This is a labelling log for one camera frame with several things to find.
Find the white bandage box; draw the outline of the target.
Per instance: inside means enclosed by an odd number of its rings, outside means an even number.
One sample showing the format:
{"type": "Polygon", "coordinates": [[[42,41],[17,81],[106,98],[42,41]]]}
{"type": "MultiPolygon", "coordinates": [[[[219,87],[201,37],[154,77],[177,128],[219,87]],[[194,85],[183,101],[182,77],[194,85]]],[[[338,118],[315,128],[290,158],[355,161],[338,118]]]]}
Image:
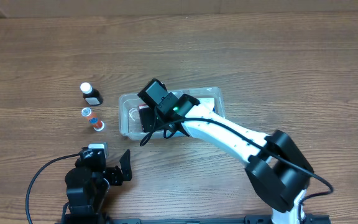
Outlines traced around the white bandage box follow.
{"type": "Polygon", "coordinates": [[[200,101],[201,104],[204,104],[208,109],[210,109],[214,113],[216,112],[214,98],[198,98],[198,100],[200,101]]]}

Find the red Panadol box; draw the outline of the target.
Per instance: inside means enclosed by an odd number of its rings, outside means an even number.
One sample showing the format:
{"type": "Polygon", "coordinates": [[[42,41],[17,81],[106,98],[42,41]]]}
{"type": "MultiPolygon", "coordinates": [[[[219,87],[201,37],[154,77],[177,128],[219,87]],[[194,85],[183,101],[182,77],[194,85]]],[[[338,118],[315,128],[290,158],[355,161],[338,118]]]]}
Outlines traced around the red Panadol box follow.
{"type": "Polygon", "coordinates": [[[152,110],[146,104],[143,104],[138,106],[138,111],[142,130],[147,133],[152,127],[152,110]]]}

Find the dark bottle white cap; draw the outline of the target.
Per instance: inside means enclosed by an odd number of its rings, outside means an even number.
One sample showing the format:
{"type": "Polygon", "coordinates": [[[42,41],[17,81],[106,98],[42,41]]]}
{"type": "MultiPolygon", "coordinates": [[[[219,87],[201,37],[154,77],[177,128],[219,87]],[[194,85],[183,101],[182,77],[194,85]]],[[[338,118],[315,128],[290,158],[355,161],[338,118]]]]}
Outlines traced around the dark bottle white cap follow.
{"type": "Polygon", "coordinates": [[[100,92],[93,88],[88,82],[82,83],[80,90],[83,93],[83,98],[89,105],[98,106],[103,103],[103,97],[100,92]]]}

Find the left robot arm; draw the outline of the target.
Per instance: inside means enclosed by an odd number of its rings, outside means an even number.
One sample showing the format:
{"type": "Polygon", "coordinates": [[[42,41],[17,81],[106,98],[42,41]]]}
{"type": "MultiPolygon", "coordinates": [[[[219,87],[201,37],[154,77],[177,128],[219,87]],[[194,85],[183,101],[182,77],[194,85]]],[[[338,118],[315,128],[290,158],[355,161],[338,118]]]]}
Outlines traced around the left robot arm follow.
{"type": "Polygon", "coordinates": [[[65,176],[68,202],[63,206],[64,224],[111,224],[102,206],[110,187],[132,180],[131,152],[126,150],[119,166],[108,167],[108,150],[102,144],[84,147],[75,168],[65,176]]]}

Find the orange tube white cap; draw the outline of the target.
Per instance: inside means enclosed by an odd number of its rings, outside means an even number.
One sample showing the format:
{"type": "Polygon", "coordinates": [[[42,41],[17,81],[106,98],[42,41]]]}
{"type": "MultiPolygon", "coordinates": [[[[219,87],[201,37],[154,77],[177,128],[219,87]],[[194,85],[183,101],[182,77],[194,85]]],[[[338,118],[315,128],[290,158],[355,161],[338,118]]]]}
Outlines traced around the orange tube white cap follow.
{"type": "Polygon", "coordinates": [[[90,125],[92,125],[95,131],[102,131],[105,127],[103,121],[101,121],[91,108],[86,107],[81,110],[82,117],[86,118],[90,125]]]}

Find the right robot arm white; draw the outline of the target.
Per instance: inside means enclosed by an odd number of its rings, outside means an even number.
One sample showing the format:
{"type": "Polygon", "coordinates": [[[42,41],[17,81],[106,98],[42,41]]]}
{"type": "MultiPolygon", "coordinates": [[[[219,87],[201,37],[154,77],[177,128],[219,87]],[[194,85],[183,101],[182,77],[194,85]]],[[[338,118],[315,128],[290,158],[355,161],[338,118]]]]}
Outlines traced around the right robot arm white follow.
{"type": "Polygon", "coordinates": [[[268,135],[239,126],[191,95],[175,96],[155,78],[138,97],[154,113],[154,131],[179,131],[243,163],[256,194],[273,210],[272,223],[306,220],[303,200],[314,171],[288,134],[276,130],[268,135]]]}

